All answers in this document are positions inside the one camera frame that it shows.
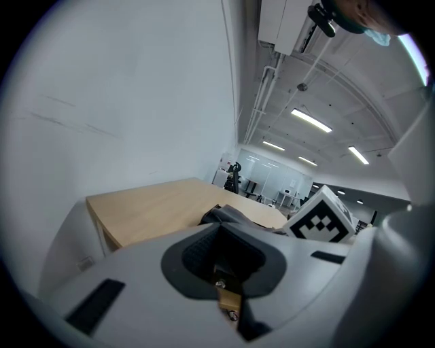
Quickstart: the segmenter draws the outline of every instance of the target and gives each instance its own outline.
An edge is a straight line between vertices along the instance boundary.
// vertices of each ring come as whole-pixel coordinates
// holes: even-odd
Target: desk
[[[285,200],[286,197],[290,197],[290,198],[291,198],[291,199],[290,199],[290,205],[289,205],[289,208],[291,208],[294,199],[299,199],[299,198],[296,197],[296,196],[292,196],[290,193],[279,192],[278,194],[282,194],[282,195],[283,195],[283,199],[282,199],[281,204],[279,205],[279,207],[282,207],[282,206],[283,206],[283,203],[284,203],[284,200]]]
[[[252,183],[252,188],[251,188],[251,192],[248,192],[247,189],[248,189],[250,183]],[[246,198],[249,198],[249,196],[251,196],[251,195],[255,195],[254,190],[256,189],[257,184],[258,184],[258,182],[252,181],[251,179],[247,180],[247,185],[246,185],[246,189],[245,189]]]
[[[147,239],[197,226],[215,205],[231,205],[264,227],[280,228],[287,219],[248,198],[199,179],[171,181],[86,197],[105,254]]]

